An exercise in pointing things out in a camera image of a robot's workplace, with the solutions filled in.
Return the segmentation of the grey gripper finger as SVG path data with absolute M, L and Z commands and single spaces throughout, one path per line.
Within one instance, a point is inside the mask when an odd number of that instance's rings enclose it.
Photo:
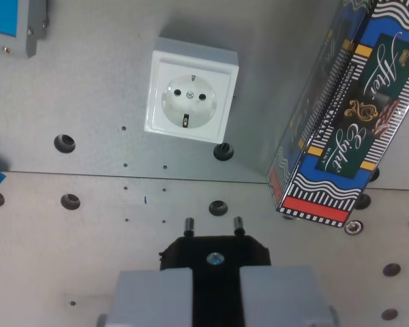
M 339 318 L 308 266 L 240 268 L 246 326 L 339 326 Z
M 192 326 L 192 270 L 121 272 L 110 311 L 98 317 L 97 325 Z

